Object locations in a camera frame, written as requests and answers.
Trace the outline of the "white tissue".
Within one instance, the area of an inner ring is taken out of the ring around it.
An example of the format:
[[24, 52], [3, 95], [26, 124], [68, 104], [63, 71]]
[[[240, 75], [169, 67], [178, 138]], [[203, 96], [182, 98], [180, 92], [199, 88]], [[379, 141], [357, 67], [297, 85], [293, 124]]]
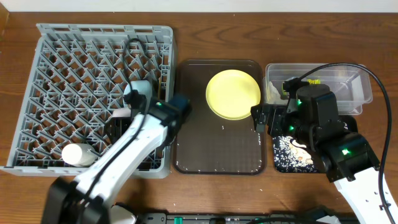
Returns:
[[268, 82], [267, 85], [267, 102], [273, 104], [281, 104], [282, 100], [280, 98], [280, 93], [277, 88], [272, 84], [272, 82]]

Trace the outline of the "white cup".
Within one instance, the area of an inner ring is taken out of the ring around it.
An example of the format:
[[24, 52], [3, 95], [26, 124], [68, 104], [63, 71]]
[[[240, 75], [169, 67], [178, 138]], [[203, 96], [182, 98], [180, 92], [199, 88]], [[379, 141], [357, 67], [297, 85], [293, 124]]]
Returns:
[[96, 159], [91, 151], [92, 149], [93, 147], [89, 144], [68, 144], [62, 149], [62, 160], [72, 166], [90, 166]]

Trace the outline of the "light blue bowl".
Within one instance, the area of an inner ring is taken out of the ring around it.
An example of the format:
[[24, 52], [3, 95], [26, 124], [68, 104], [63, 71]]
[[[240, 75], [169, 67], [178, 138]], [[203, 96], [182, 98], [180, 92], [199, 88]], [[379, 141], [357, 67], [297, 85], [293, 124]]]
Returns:
[[153, 88], [149, 81], [132, 81], [123, 91], [123, 104], [132, 109], [139, 109], [142, 105], [147, 108], [152, 94]]

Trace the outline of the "green orange snack wrapper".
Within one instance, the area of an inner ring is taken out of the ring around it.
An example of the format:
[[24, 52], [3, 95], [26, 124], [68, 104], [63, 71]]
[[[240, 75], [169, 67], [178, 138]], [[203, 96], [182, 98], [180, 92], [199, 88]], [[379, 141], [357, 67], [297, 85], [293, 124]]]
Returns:
[[297, 90], [298, 88], [306, 85], [318, 84], [321, 84], [320, 79], [298, 80], [298, 78], [293, 77], [282, 82], [282, 93], [284, 95], [289, 95], [291, 90]]

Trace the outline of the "yellow round plate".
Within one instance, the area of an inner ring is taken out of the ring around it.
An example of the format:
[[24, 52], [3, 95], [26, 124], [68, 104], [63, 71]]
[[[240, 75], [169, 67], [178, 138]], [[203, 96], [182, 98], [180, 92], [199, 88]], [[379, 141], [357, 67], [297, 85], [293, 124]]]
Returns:
[[257, 81], [241, 70], [223, 70], [206, 86], [206, 102], [214, 114], [227, 120], [240, 120], [251, 115], [251, 108], [261, 102]]

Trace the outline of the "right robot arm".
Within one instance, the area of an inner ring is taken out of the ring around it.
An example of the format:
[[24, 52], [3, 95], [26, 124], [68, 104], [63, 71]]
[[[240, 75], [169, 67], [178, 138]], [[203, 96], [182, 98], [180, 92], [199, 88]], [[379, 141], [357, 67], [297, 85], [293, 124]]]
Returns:
[[379, 159], [364, 136], [346, 129], [328, 86], [306, 84], [290, 94], [287, 105], [259, 104], [251, 116], [257, 132], [304, 145], [360, 223], [397, 222], [397, 204], [385, 187]]

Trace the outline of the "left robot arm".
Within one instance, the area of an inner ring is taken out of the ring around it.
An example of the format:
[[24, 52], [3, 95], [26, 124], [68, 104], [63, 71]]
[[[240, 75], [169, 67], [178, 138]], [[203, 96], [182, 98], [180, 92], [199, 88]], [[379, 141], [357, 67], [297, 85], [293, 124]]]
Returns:
[[85, 172], [71, 182], [57, 178], [50, 186], [42, 223], [135, 223], [137, 217], [115, 205], [118, 192], [150, 152], [168, 146], [190, 114], [190, 100], [175, 95], [153, 99], [124, 134]]

